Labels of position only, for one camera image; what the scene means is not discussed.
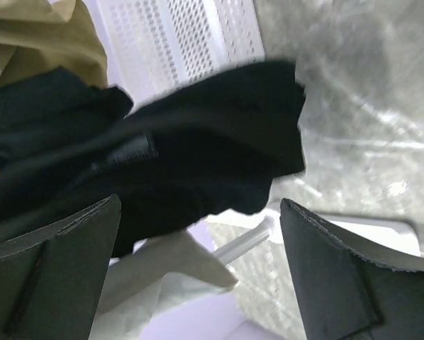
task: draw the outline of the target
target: beige cloth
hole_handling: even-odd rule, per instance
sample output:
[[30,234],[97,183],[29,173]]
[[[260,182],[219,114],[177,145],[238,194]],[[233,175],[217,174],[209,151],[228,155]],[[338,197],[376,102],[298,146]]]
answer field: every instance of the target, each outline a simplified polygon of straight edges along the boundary
[[0,87],[63,66],[105,87],[106,54],[78,0],[0,0]]
[[89,340],[137,339],[160,313],[237,283],[188,232],[160,237],[109,267]]

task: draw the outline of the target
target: khaki fabric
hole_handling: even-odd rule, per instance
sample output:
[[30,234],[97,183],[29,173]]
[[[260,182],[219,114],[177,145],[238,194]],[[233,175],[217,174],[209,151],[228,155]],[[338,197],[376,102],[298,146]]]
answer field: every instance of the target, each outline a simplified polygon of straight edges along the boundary
[[0,0],[0,87],[58,66],[106,87],[106,53],[85,4]]

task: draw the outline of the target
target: black rubber flap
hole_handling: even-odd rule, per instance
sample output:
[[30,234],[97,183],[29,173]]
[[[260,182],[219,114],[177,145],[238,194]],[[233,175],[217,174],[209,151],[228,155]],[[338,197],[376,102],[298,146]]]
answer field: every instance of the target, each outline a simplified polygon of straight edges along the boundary
[[281,225],[309,340],[424,340],[424,258],[369,241],[290,200],[281,204]]
[[88,339],[120,216],[111,196],[0,244],[0,339]]
[[337,340],[378,319],[349,251],[284,200],[281,230],[308,340]]

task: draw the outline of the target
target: white surface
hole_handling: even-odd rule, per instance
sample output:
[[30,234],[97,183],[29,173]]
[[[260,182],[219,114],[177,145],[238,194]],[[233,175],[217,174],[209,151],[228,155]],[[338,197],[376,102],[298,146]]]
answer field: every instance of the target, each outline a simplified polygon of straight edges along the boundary
[[[266,214],[273,215],[277,214],[277,212],[270,209],[264,209],[258,214],[243,215],[229,209],[219,215],[209,215],[206,221],[253,229],[263,221]],[[321,217],[341,228],[354,232],[355,234],[388,248],[420,256],[420,244],[417,235],[413,228],[406,223],[356,217],[332,217],[327,215],[322,215]],[[275,243],[283,243],[279,224],[274,225],[274,231],[275,233],[272,233],[270,240]]]

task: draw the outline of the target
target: white perforated panel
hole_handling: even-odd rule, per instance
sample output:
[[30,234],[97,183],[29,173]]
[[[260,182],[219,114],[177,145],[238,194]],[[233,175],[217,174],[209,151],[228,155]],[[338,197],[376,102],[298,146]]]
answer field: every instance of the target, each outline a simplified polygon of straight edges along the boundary
[[253,1],[214,1],[230,62],[242,64],[263,59],[264,48]]
[[97,0],[137,104],[264,57],[251,0]]

